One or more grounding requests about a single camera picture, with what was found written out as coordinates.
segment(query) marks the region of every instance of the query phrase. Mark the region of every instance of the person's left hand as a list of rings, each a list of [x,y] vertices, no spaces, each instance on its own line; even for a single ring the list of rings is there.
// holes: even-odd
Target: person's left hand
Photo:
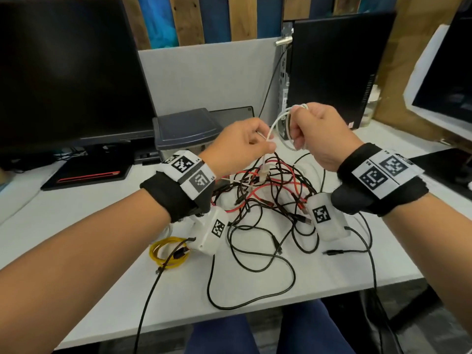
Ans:
[[[269,129],[259,118],[235,122],[221,132],[200,158],[217,178],[235,174],[257,158],[275,151],[275,143],[266,141]]]

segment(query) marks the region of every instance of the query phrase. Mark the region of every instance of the blue plank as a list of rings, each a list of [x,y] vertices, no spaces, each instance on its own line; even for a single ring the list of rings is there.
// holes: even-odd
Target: blue plank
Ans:
[[[284,0],[257,0],[257,38],[279,37]]]
[[[397,0],[361,0],[359,13],[363,12],[385,12],[395,10]]]
[[[178,46],[170,0],[138,0],[151,48]]]
[[[228,0],[199,0],[205,43],[231,41]]]
[[[334,0],[311,0],[310,19],[333,15]]]

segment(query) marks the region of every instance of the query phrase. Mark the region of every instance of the black wristband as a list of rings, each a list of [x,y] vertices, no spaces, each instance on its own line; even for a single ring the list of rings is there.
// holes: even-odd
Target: black wristband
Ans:
[[[191,200],[179,183],[162,172],[139,185],[145,189],[170,215],[171,222],[177,222],[184,217],[199,213],[195,201]]]
[[[382,199],[379,199],[369,191],[353,175],[353,171],[365,160],[368,160],[381,150],[381,148],[372,143],[363,144],[339,166],[338,177],[342,185],[331,196],[334,207],[350,214],[367,211],[378,216],[384,216],[395,207],[416,201],[428,193],[426,184],[418,176],[400,185]]]

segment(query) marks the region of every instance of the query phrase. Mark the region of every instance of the hand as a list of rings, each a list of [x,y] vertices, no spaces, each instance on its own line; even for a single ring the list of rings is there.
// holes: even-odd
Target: hand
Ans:
[[[296,149],[310,150],[316,161],[328,171],[339,165],[363,142],[346,125],[332,106],[308,103],[308,110],[296,106],[290,114],[290,136]]]
[[[266,141],[269,129],[259,118],[235,122],[221,132],[200,158],[217,178],[235,174],[257,158],[275,151],[275,143]]]

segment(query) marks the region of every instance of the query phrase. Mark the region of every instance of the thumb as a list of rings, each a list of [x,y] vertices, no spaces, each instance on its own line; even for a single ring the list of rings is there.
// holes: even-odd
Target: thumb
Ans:
[[[294,125],[297,124],[300,129],[304,132],[305,129],[309,129],[316,125],[320,120],[316,118],[315,115],[310,113],[309,110],[303,108],[302,106],[297,107],[291,114],[290,119],[290,128],[295,128]]]
[[[254,153],[254,157],[260,158],[261,156],[264,156],[266,154],[272,154],[273,152],[275,152],[277,144],[274,142],[262,141],[251,145],[251,148]]]

